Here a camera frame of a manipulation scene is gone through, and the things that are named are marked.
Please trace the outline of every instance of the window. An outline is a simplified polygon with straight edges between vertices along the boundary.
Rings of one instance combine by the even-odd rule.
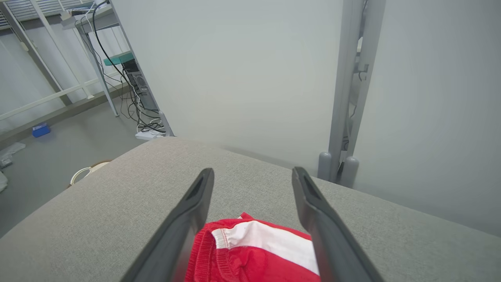
[[[92,2],[92,0],[82,0],[82,2]],[[20,22],[38,18],[37,12],[35,12],[30,0],[10,0],[6,3],[9,9],[11,9],[12,14],[14,14],[14,17]],[[60,14],[63,10],[61,5],[65,9],[68,9],[81,4],[80,0],[37,0],[37,3],[45,16]],[[9,28],[9,23],[0,12],[0,30],[7,28]]]

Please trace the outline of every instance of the white wall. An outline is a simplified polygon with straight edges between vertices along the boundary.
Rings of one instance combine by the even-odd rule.
[[[501,2],[387,0],[354,188],[501,235]]]
[[[176,136],[317,174],[329,143],[341,0],[113,5]]]
[[[60,24],[51,25],[51,27],[56,33],[59,41],[63,44],[65,50],[67,50],[68,54],[70,54],[72,59],[76,62],[76,65],[80,66],[85,81],[97,78],[73,30],[63,30]],[[107,29],[98,32],[103,47],[107,50],[109,56],[129,50],[122,30],[119,27],[113,28],[113,31]],[[30,29],[26,31],[26,34],[34,42],[40,56],[63,89],[79,84],[45,28]],[[91,41],[93,41],[93,46],[96,48],[101,58],[105,59],[106,57],[99,48],[93,34],[91,35]],[[0,85],[2,86],[0,89],[0,100],[2,101],[0,103],[0,114],[54,94],[54,90],[48,84],[28,53],[21,48],[20,42],[14,34],[0,36],[0,60],[5,62],[3,67],[0,68]],[[115,71],[115,69],[112,66],[105,66],[105,73],[111,73],[113,71]],[[112,85],[120,84],[109,78],[106,80]],[[99,83],[90,85],[88,88],[91,93],[103,91]],[[74,91],[68,94],[68,96],[72,102],[87,97],[82,89]],[[0,120],[0,132],[8,131],[17,126],[26,124],[52,111],[60,109],[63,106],[64,104],[57,98],[7,119]]]

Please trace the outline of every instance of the gray floor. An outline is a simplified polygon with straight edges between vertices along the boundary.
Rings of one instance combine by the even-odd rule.
[[[119,111],[120,99],[114,102]],[[0,193],[0,237],[64,191],[77,170],[145,142],[135,134],[136,123],[123,114],[115,117],[104,103],[51,126],[47,135],[23,140],[26,148],[3,170],[9,185]]]

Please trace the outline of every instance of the white stripe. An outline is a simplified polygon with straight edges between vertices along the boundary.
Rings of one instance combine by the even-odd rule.
[[[273,228],[258,221],[247,221],[233,228],[212,232],[217,249],[256,247],[319,274],[313,243],[283,229]]]

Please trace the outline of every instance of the plastic bag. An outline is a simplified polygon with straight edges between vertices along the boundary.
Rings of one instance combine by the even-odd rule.
[[[0,151],[0,169],[8,167],[12,164],[12,154],[26,148],[23,143],[16,142],[9,147]]]

